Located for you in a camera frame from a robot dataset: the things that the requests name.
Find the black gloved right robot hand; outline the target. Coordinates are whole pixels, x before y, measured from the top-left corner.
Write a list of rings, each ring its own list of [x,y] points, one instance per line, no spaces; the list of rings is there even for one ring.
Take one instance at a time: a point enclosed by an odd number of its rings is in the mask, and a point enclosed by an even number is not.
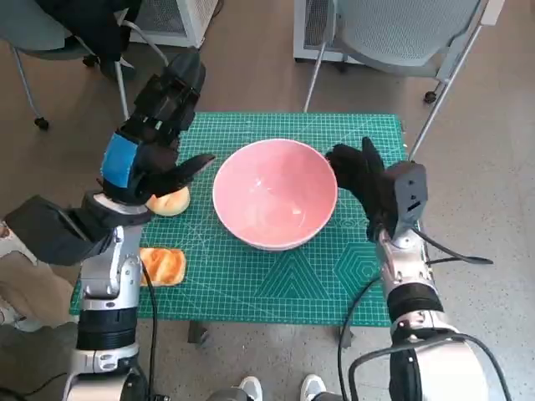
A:
[[[397,222],[394,183],[387,177],[372,140],[364,137],[360,149],[337,144],[325,158],[334,171],[338,187],[348,190],[362,205],[368,219],[368,239],[378,241],[382,231],[393,238]]]

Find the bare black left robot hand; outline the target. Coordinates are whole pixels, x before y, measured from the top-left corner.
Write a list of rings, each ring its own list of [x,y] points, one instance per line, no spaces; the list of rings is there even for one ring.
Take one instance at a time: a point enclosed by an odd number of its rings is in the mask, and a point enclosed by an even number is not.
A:
[[[112,135],[100,168],[111,200],[142,205],[188,186],[216,156],[178,161],[180,134],[195,118],[206,66],[195,48],[177,54],[154,74],[135,99],[133,114]]]

